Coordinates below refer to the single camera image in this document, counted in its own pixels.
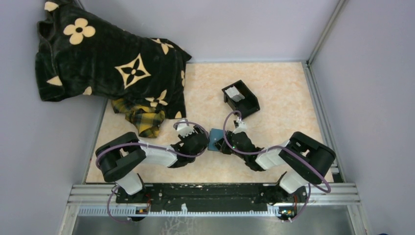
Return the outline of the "blue card holder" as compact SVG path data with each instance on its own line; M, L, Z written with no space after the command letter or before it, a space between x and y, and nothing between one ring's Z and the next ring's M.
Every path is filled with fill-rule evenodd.
M209 132L208 150L220 152L221 147L218 148L215 144L221 139L223 139L223 136L223 129L212 128Z

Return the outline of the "black card box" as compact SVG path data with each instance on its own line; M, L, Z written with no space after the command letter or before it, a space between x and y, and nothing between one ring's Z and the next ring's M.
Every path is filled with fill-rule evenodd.
M242 81L238 80L222 89L224 102L227 103L233 111L239 111L242 119L260 110L257 97Z

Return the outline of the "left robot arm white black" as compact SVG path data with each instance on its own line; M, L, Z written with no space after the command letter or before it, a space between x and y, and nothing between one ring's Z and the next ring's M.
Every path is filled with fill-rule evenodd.
M147 190L140 176L134 173L139 164L161 165L179 168L195 161L208 147L208 136L199 131L179 136L180 141L171 145L154 145L138 139L134 132L128 132L106 143L95 151L96 166L102 172L104 181L114 182L134 202L142 202Z

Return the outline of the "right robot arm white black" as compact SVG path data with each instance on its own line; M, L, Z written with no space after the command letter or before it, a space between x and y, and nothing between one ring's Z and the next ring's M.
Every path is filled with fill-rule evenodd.
M300 187L307 184L324 184L326 193L331 192L325 175L333 164L336 154L326 145L302 132L295 132L287 141L269 148L255 146L245 132L226 131L215 147L223 154L234 154L253 171L266 171L274 166L288 165L290 170L277 182L276 197L288 202Z

